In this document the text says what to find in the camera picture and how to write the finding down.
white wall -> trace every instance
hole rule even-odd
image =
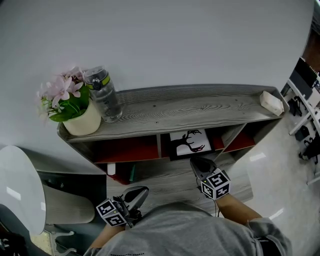
[[[34,94],[52,73],[105,65],[118,90],[203,83],[281,89],[312,13],[312,0],[4,0],[0,143],[97,173],[57,137],[55,123],[43,127],[37,119]]]

gray t-shirt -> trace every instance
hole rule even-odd
[[[284,256],[290,241],[268,218],[246,226],[184,203],[157,207],[85,256]]]

potted plant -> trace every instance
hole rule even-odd
[[[83,72],[75,67],[58,75],[54,82],[41,84],[36,93],[39,117],[45,123],[48,119],[62,122],[71,135],[94,133],[100,126],[101,116],[83,81]]]

water bottle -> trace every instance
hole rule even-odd
[[[97,66],[84,73],[85,84],[98,108],[102,119],[107,123],[117,121],[122,115],[115,87],[104,66]]]

white floor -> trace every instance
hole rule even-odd
[[[246,168],[249,174],[253,199],[246,204],[275,222],[291,240],[295,256],[312,256],[320,246],[320,181],[307,186],[315,165],[298,158],[304,146],[289,135],[292,126],[288,113],[232,168]]]

